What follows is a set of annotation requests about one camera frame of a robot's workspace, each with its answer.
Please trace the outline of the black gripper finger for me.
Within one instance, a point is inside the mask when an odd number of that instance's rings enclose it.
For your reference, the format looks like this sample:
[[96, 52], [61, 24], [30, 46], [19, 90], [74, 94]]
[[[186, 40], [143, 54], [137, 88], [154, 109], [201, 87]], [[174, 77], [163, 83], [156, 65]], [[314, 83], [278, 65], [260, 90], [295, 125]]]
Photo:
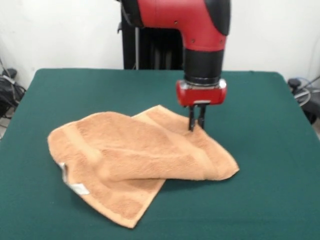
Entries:
[[205, 127], [205, 114], [206, 114], [206, 105], [199, 106], [198, 125], [201, 128]]
[[193, 131], [196, 124], [195, 120], [195, 106], [189, 106], [189, 122], [188, 122], [188, 130]]

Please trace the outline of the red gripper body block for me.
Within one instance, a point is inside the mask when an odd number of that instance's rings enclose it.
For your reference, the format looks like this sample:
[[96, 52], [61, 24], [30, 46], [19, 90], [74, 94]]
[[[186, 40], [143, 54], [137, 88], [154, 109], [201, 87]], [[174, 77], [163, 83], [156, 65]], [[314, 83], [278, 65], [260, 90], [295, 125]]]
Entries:
[[220, 79], [217, 85], [196, 86], [188, 84], [185, 80], [176, 82], [176, 95], [178, 103], [183, 107], [194, 105], [220, 105], [227, 94], [227, 83]]

